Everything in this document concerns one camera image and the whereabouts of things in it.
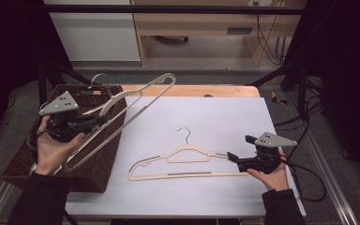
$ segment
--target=person's arm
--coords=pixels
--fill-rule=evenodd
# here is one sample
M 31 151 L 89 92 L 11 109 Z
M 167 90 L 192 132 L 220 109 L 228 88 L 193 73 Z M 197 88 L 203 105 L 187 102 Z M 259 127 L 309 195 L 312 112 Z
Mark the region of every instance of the person's arm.
M 42 119 L 43 128 L 47 120 L 48 117 Z M 7 224 L 62 224 L 70 180 L 55 177 L 53 173 L 83 137 L 84 134 L 79 134 L 71 142 L 57 142 L 46 132 L 38 136 L 37 167 L 11 211 Z
M 256 179 L 261 180 L 268 189 L 268 191 L 262 195 L 262 201 L 266 211 L 265 224 L 306 224 L 297 200 L 294 197 L 293 190 L 289 189 L 286 167 L 283 162 L 269 174 L 264 174 L 252 169 L 248 169 L 247 172 Z

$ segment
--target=hanger hook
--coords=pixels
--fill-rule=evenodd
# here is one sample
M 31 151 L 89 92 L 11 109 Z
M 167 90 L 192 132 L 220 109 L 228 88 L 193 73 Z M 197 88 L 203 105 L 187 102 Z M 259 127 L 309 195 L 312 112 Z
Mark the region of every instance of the hanger hook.
M 186 143 L 188 143 L 188 137 L 189 137 L 189 135 L 191 135 L 191 130 L 189 130 L 189 128 L 187 128 L 187 127 L 181 127 L 179 129 L 177 129 L 177 131 L 180 131 L 183 128 L 188 130 L 188 135 L 186 136 Z
M 108 91 L 108 94 L 110 95 L 110 97 L 112 97 L 113 94 L 112 94 L 111 91 L 110 91 L 110 84 L 111 84 L 110 77 L 109 77 L 107 74 L 105 74 L 105 73 L 99 73 L 99 74 L 97 74 L 96 76 L 94 76 L 93 79 L 92 79 L 92 81 L 91 81 L 91 83 L 90 83 L 90 86 L 88 87 L 88 89 L 92 88 L 93 82 L 94 82 L 95 79 L 96 79 L 97 77 L 99 77 L 99 76 L 105 76 L 105 77 L 108 79 L 107 91 Z

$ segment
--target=triangular metal plate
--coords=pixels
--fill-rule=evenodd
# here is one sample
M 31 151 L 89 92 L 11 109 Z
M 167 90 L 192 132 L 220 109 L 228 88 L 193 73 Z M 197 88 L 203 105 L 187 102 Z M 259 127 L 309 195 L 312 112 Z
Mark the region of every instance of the triangular metal plate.
M 66 91 L 54 101 L 46 105 L 39 111 L 39 115 L 49 115 L 54 113 L 62 113 L 72 110 L 78 110 L 80 107 L 74 97 Z
M 297 142 L 279 137 L 270 132 L 264 132 L 264 134 L 255 141 L 255 144 L 264 147 L 290 147 L 296 146 Z

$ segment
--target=brown basket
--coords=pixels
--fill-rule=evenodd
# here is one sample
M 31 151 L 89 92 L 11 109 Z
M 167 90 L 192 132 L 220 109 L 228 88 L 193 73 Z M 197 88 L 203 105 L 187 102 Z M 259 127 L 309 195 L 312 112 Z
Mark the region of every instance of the brown basket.
M 69 93 L 80 105 L 79 113 L 84 113 L 106 102 L 110 98 L 110 94 L 116 95 L 122 92 L 122 87 L 110 87 L 110 92 L 108 92 L 108 87 L 103 86 L 95 86 L 92 90 L 100 93 L 101 95 L 83 95 L 83 91 L 90 91 L 90 89 L 84 85 L 57 85 L 49 101 L 52 101 L 64 92 L 69 91 Z M 124 110 L 126 106 L 126 101 L 121 99 L 110 109 L 108 113 L 111 118 L 113 118 Z M 114 120 L 108 127 L 101 131 L 94 140 L 87 144 L 84 149 L 68 163 L 69 168 L 72 168 L 76 163 L 78 163 L 82 158 L 88 155 L 93 149 L 120 128 L 124 124 L 124 120 L 125 113 Z M 104 192 L 113 168 L 113 161 L 115 160 L 120 137 L 121 133 L 116 135 L 115 138 L 108 142 L 73 172 L 60 171 L 56 176 L 72 177 L 71 191 Z M 9 182 L 18 188 L 24 189 L 28 182 L 29 172 L 34 162 L 33 150 L 31 150 L 27 146 L 26 141 L 24 141 L 16 155 L 7 165 L 3 174 L 0 176 L 0 179 Z

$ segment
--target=white tabletop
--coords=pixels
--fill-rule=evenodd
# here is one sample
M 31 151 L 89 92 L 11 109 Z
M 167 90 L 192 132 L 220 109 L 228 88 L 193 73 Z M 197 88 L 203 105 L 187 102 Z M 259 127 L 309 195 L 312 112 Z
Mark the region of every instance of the white tabletop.
M 135 98 L 127 98 L 127 104 Z M 152 97 L 141 98 L 128 109 L 126 120 Z M 112 173 L 104 193 L 70 193 L 66 209 L 74 216 L 94 218 L 246 218 L 265 215 L 262 182 L 251 176 L 187 177 L 128 180 L 136 162 L 171 153 L 186 143 L 215 153 L 227 151 L 240 158 L 255 157 L 255 146 L 245 135 L 275 133 L 261 97 L 161 97 L 137 117 L 121 136 Z M 195 152 L 181 158 L 195 158 Z M 236 164 L 223 158 L 208 162 L 155 161 L 139 167 L 135 175 L 197 172 L 237 172 Z M 305 215 L 293 178 L 290 186 Z

